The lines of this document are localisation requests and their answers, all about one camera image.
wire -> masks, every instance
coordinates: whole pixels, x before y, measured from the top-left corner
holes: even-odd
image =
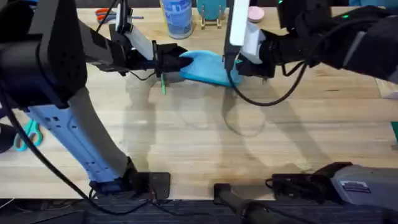
[[[229,80],[229,83],[232,86],[232,89],[242,98],[244,99],[246,102],[256,105],[256,106],[274,106],[277,105],[278,103],[286,100],[293,92],[294,90],[297,88],[297,86],[299,85],[301,79],[303,78],[303,75],[305,73],[305,70],[308,67],[308,64],[310,63],[310,60],[312,58],[312,56],[314,55],[314,53],[317,51],[317,49],[321,46],[322,43],[324,43],[324,41],[327,40],[327,38],[329,38],[331,35],[335,34],[336,32],[340,31],[341,29],[344,29],[345,27],[348,26],[352,26],[355,24],[360,24],[360,23],[372,23],[372,22],[377,22],[377,19],[354,19],[352,21],[348,21],[345,22],[344,24],[340,24],[336,27],[334,27],[332,30],[330,30],[329,32],[327,32],[311,49],[310,53],[308,54],[308,57],[305,59],[305,61],[302,64],[302,68],[300,70],[300,73],[297,75],[296,81],[293,83],[292,87],[290,87],[290,89],[288,90],[288,92],[283,95],[282,97],[280,97],[278,100],[275,101],[271,101],[268,103],[261,103],[261,102],[257,102],[254,100],[249,99],[248,97],[246,97],[243,93],[241,93],[238,88],[236,87],[232,76],[231,76],[231,71],[228,70],[227,71],[227,77]]]
[[[13,200],[15,200],[15,198],[12,198],[12,199],[10,199],[8,202],[2,204],[2,205],[0,206],[0,209],[4,208],[6,205],[8,205],[9,203],[11,203]]]
[[[173,202],[173,200],[158,200],[159,205],[167,205],[170,202]]]
[[[14,208],[16,208],[17,210],[20,210],[20,211],[22,211],[22,212],[24,212],[24,213],[28,213],[28,212],[38,212],[38,211],[32,211],[32,210],[29,210],[29,209],[24,209],[24,208],[21,208],[20,206],[18,206],[18,205],[16,205],[16,204],[12,204],[12,206],[14,207]]]
[[[304,64],[304,62],[299,62],[298,64],[296,64],[296,66],[294,68],[291,69],[290,72],[286,73],[286,66],[285,64],[282,64],[282,74],[286,77],[289,77],[291,75],[293,75],[297,69],[300,68],[300,66],[302,66]]]
[[[88,198],[94,199],[97,196],[97,193],[95,192],[93,194],[93,192],[94,192],[94,189],[91,189],[90,192],[88,193]]]
[[[169,215],[172,215],[174,217],[192,217],[192,216],[209,216],[214,218],[216,223],[218,222],[218,219],[215,215],[210,214],[210,213],[206,213],[206,212],[188,212],[188,213],[177,213],[177,212],[172,212],[170,210],[167,210],[164,207],[161,207],[160,205],[154,203],[154,202],[150,202],[151,205],[153,205],[155,208],[159,209],[160,211],[163,211],[165,213],[168,213]]]
[[[76,204],[78,204],[80,202],[83,202],[83,201],[84,201],[84,199],[70,199],[70,200],[65,200],[63,203],[61,203],[61,205],[73,206],[73,205],[76,205]]]
[[[245,221],[245,218],[246,218],[246,216],[247,216],[248,208],[251,207],[251,206],[253,206],[253,205],[260,206],[261,208],[263,208],[264,210],[266,210],[267,213],[269,213],[269,211],[272,211],[272,212],[274,212],[274,213],[277,213],[277,214],[279,214],[279,215],[281,215],[281,216],[283,216],[283,217],[286,217],[286,218],[290,218],[290,219],[292,219],[292,220],[296,220],[296,221],[299,221],[299,222],[302,222],[302,223],[306,223],[306,224],[315,224],[315,222],[311,222],[311,221],[305,220],[305,219],[303,219],[303,218],[296,217],[296,216],[294,216],[294,215],[286,214],[286,213],[284,213],[284,212],[281,212],[281,211],[278,210],[278,209],[274,209],[274,208],[272,208],[272,207],[269,207],[269,206],[267,206],[267,205],[265,205],[265,204],[263,204],[263,203],[261,203],[261,202],[257,202],[257,201],[248,201],[247,203],[244,203],[244,204],[238,209],[239,214],[241,215],[241,223],[245,223],[244,221]]]
[[[266,179],[266,186],[267,186],[269,189],[271,189],[271,190],[272,190],[272,186],[271,186],[271,185],[269,185],[269,182],[272,182],[272,178],[270,178],[270,179]]]
[[[141,80],[141,81],[145,81],[145,80],[147,80],[148,78],[150,78],[151,76],[153,76],[153,75],[156,74],[156,72],[154,72],[154,73],[151,73],[150,75],[148,75],[146,78],[141,78],[141,77],[139,77],[137,74],[135,74],[135,73],[132,72],[132,71],[130,71],[129,73],[133,74],[135,77],[137,77],[137,78],[138,78],[139,80]]]
[[[81,198],[86,200],[93,208],[109,214],[109,215],[116,215],[116,216],[121,216],[121,215],[127,215],[129,213],[135,212],[136,210],[140,209],[141,207],[145,206],[147,204],[143,203],[129,211],[126,212],[112,212],[110,210],[107,210],[103,207],[100,207],[97,205],[92,199],[88,198],[85,193],[79,189],[68,177],[66,177],[63,173],[61,173],[38,149],[37,147],[33,144],[33,142],[30,140],[28,135],[26,135],[24,129],[21,127],[21,124],[18,122],[15,114],[12,112],[9,103],[6,99],[6,94],[4,92],[3,88],[0,88],[0,103],[6,112],[6,115],[8,119],[10,120],[11,124],[13,127],[16,129],[17,134],[21,137],[21,139],[25,142],[25,144],[30,148],[30,150],[33,152],[33,154],[51,171],[53,172],[59,179],[61,179],[64,183],[66,183],[70,188],[72,188]]]
[[[116,4],[116,1],[118,1],[118,0],[114,0],[114,1],[112,2],[111,7],[109,7],[108,11],[106,11],[106,14],[105,14],[105,16],[104,16],[104,19],[101,20],[101,22],[99,23],[99,25],[98,25],[97,29],[95,30],[95,32],[99,32],[99,31],[100,31],[101,26],[105,23],[106,18],[107,18],[107,17],[109,16],[109,14],[111,13],[112,8],[113,8],[114,5]]]
[[[73,208],[72,207],[72,203],[70,203],[68,205],[64,205],[64,206],[59,207],[59,208],[45,208],[45,209],[43,209],[43,211],[57,211],[57,210],[62,210],[62,209],[69,208],[69,207]]]

bottle label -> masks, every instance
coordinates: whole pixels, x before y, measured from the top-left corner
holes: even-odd
[[[189,33],[192,28],[191,0],[163,0],[162,3],[170,33]]]

black cable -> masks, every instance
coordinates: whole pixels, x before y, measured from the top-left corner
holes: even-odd
[[[90,192],[88,193],[88,198],[93,199],[93,197],[95,197],[95,194],[93,196],[93,192],[94,192],[94,189],[91,189]]]
[[[216,223],[218,223],[218,219],[215,215],[212,215],[210,213],[206,212],[188,212],[188,213],[177,213],[177,212],[172,212],[170,210],[167,210],[164,207],[161,207],[160,205],[154,203],[154,202],[149,202],[151,205],[153,205],[155,208],[159,209],[160,211],[163,211],[165,213],[168,213],[169,215],[172,215],[174,217],[192,217],[192,216],[209,216],[214,218]]]
[[[147,205],[148,202],[145,202],[141,205],[138,205],[137,207],[126,211],[126,212],[112,212],[109,211],[103,207],[100,207],[92,199],[88,198],[85,193],[80,190],[71,180],[68,179],[65,175],[63,175],[33,144],[33,142],[30,140],[28,135],[26,135],[24,129],[21,127],[21,124],[18,122],[15,114],[12,112],[9,103],[6,99],[6,94],[3,90],[3,88],[0,88],[0,103],[2,105],[2,108],[6,112],[6,115],[8,119],[10,120],[11,124],[13,127],[16,129],[17,133],[21,137],[21,139],[25,142],[25,144],[30,148],[30,150],[33,152],[33,154],[51,171],[53,172],[59,179],[61,179],[64,183],[66,183],[70,188],[72,188],[79,196],[81,196],[83,199],[85,199],[93,208],[99,210],[100,212],[109,214],[109,215],[127,215],[129,213],[135,212],[136,210],[142,208],[143,206]]]
[[[272,182],[272,178],[270,178],[270,179],[266,179],[266,186],[267,186],[269,189],[271,189],[271,190],[272,190],[272,186],[271,186],[271,185],[269,185],[269,182]]]
[[[283,74],[284,76],[286,76],[286,77],[289,77],[289,76],[293,75],[293,74],[296,72],[296,70],[299,69],[300,66],[302,66],[303,64],[304,64],[304,62],[299,62],[298,64],[296,64],[296,65],[291,69],[290,72],[287,72],[287,73],[286,73],[286,66],[285,66],[285,64],[282,64],[282,74]]]
[[[170,202],[173,202],[173,200],[158,200],[159,205],[167,205]]]
[[[101,26],[105,23],[106,18],[107,18],[107,17],[109,16],[109,14],[111,13],[112,8],[114,7],[114,5],[116,4],[117,1],[118,1],[118,0],[114,0],[114,1],[112,2],[111,7],[109,7],[108,11],[106,11],[106,14],[105,14],[105,16],[104,16],[104,19],[101,20],[101,22],[99,23],[99,25],[98,25],[97,29],[95,30],[95,32],[99,32],[99,31],[100,31]]]
[[[267,213],[269,213],[271,211],[271,212],[277,213],[283,217],[286,217],[286,218],[289,218],[289,219],[292,219],[295,221],[299,221],[299,222],[306,223],[306,224],[316,224],[315,222],[311,222],[311,221],[305,220],[303,218],[296,217],[294,215],[286,214],[284,212],[281,212],[278,209],[274,209],[272,207],[269,207],[269,206],[267,206],[261,202],[257,202],[257,201],[248,201],[246,203],[243,203],[242,206],[238,209],[238,212],[239,212],[238,214],[241,217],[241,223],[245,223],[246,217],[249,212],[249,208],[252,206],[256,206],[256,205],[263,208]]]
[[[310,60],[311,60],[312,56],[313,56],[314,53],[317,51],[317,49],[321,46],[321,44],[324,43],[324,41],[327,40],[327,38],[329,38],[331,35],[335,34],[336,32],[338,32],[338,31],[340,31],[341,29],[344,29],[344,28],[346,28],[346,27],[348,27],[348,26],[352,26],[352,25],[360,24],[360,23],[377,22],[377,21],[378,21],[377,19],[369,19],[369,18],[367,18],[367,19],[354,19],[354,20],[352,20],[352,21],[345,22],[344,24],[340,24],[340,25],[334,27],[334,28],[333,28],[332,30],[330,30],[329,32],[327,32],[327,33],[326,33],[326,34],[313,46],[313,48],[311,49],[311,51],[310,51],[310,53],[309,53],[309,55],[308,55],[308,58],[306,58],[305,61],[304,61],[304,63],[302,64],[301,71],[300,71],[300,73],[297,75],[296,81],[293,83],[292,87],[290,87],[290,89],[288,90],[288,92],[287,92],[285,95],[283,95],[282,97],[280,97],[278,100],[271,101],[271,102],[268,102],[268,103],[260,103],[260,102],[253,101],[253,100],[249,99],[248,97],[246,97],[243,93],[241,93],[241,92],[238,90],[238,88],[236,87],[236,85],[235,85],[235,83],[234,83],[234,81],[233,81],[233,79],[232,79],[231,71],[230,71],[230,70],[227,70],[226,73],[227,73],[227,77],[228,77],[229,83],[231,84],[232,89],[233,89],[242,99],[244,99],[246,102],[248,102],[248,103],[250,103],[250,104],[253,104],[253,105],[256,105],[256,106],[274,106],[274,105],[276,105],[276,104],[278,104],[278,103],[280,103],[280,102],[286,100],[286,99],[294,92],[294,90],[295,90],[295,89],[297,88],[297,86],[299,85],[301,79],[303,78],[305,69],[307,69],[307,66],[308,66],[308,64],[310,63]]]
[[[148,77],[146,77],[146,78],[141,78],[141,77],[139,77],[137,74],[135,74],[135,73],[132,72],[132,71],[130,71],[129,73],[133,74],[135,77],[137,77],[137,78],[138,78],[139,80],[141,80],[141,81],[145,81],[145,80],[147,80],[148,78],[150,78],[151,76],[153,76],[153,75],[156,74],[156,72],[154,72],[154,73],[151,73],[150,75],[148,75]]]

teal object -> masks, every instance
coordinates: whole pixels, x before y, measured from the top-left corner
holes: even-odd
[[[43,134],[39,131],[39,124],[36,121],[30,119],[27,125],[24,126],[24,131],[30,139],[33,139],[33,137],[36,136],[36,141],[33,142],[35,146],[39,146],[42,143]],[[15,150],[18,152],[25,151],[27,149],[27,145],[21,139],[19,134],[17,134],[14,138],[14,147]]]
[[[398,141],[398,122],[391,122],[392,130],[394,130],[394,134],[396,135],[396,139]]]
[[[197,8],[200,15],[204,9],[206,20],[215,20],[218,15],[224,14],[226,8],[226,0],[197,0]]]
[[[350,6],[386,6],[398,7],[398,0],[349,0]]]
[[[190,65],[181,68],[181,77],[199,82],[231,86],[226,76],[222,56],[209,50],[191,50],[181,54],[180,57],[193,58]],[[242,76],[238,74],[235,65],[231,71],[231,76],[235,85],[242,82]]]

green marker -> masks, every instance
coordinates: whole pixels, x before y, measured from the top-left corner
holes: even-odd
[[[164,75],[163,73],[160,76],[160,82],[162,83],[162,93],[163,95],[166,95],[166,84],[164,82]]]

